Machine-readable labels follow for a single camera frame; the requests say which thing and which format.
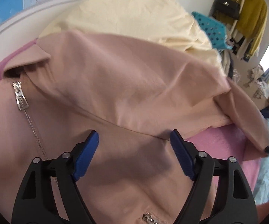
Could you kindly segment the mustard yellow hanging sweater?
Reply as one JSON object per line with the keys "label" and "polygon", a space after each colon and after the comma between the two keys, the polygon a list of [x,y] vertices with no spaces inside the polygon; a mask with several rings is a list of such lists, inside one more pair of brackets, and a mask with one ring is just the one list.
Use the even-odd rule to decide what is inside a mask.
{"label": "mustard yellow hanging sweater", "polygon": [[[234,40],[231,40],[233,43],[233,53],[236,55],[243,45],[246,46],[245,52],[243,53],[244,61],[249,61],[259,49],[267,23],[267,16],[268,6],[265,0],[245,0],[236,25],[237,34]],[[216,19],[224,24],[229,31],[235,20],[224,14],[221,14]]]}

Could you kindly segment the teal plastic basket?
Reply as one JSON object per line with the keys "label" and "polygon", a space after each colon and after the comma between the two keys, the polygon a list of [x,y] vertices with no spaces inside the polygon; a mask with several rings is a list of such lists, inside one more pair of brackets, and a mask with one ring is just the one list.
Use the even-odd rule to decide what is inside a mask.
{"label": "teal plastic basket", "polygon": [[192,16],[206,33],[214,49],[219,51],[232,49],[232,45],[228,43],[226,27],[222,23],[195,11],[192,12]]}

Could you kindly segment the black handbag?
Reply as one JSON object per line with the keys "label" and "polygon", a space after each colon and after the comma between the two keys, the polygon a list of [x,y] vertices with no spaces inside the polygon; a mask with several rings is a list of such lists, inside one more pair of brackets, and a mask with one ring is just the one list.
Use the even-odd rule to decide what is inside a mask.
{"label": "black handbag", "polygon": [[221,14],[224,14],[232,19],[238,20],[240,16],[240,6],[239,0],[215,0],[215,17],[218,18]]}

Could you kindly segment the cream yellow pillow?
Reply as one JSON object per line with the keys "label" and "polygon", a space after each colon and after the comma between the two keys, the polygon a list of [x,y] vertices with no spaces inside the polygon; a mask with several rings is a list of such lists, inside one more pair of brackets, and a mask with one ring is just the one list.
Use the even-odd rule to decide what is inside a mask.
{"label": "cream yellow pillow", "polygon": [[82,0],[51,21],[40,36],[70,29],[158,43],[223,68],[204,30],[175,0]]}

